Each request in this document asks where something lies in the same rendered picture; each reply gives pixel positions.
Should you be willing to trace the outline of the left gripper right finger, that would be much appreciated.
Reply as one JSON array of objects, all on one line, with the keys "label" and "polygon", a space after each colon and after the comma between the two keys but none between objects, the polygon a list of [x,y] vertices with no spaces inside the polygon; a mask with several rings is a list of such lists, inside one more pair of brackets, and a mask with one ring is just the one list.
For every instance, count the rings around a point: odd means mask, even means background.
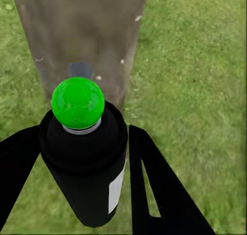
[{"label": "left gripper right finger", "polygon": [[[128,131],[133,235],[216,235],[149,134],[133,125]],[[141,160],[160,218],[149,214]]]}]

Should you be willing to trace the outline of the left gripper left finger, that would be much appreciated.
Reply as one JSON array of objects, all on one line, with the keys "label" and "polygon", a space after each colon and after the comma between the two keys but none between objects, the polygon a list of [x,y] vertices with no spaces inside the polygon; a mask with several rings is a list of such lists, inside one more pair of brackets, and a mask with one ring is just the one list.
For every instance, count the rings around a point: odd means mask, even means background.
[{"label": "left gripper left finger", "polygon": [[0,232],[40,153],[39,125],[0,142]]}]

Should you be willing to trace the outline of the pesticide atomizer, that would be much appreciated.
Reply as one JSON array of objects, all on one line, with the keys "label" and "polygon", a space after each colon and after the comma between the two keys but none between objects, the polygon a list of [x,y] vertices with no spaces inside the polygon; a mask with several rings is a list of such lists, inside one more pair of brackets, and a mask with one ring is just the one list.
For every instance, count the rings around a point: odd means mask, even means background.
[{"label": "pesticide atomizer", "polygon": [[76,217],[95,228],[109,223],[120,199],[128,124],[92,81],[89,62],[73,62],[40,123],[40,153]]}]

